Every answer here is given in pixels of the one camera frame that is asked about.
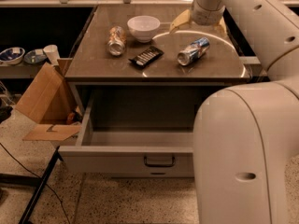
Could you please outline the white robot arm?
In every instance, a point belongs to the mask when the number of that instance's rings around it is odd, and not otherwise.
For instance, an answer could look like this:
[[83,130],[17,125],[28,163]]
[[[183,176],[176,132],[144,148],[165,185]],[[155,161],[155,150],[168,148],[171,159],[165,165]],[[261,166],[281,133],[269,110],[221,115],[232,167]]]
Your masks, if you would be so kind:
[[191,19],[228,11],[269,79],[210,95],[193,126],[200,224],[288,224],[285,169],[299,154],[299,17],[278,0],[193,0]]

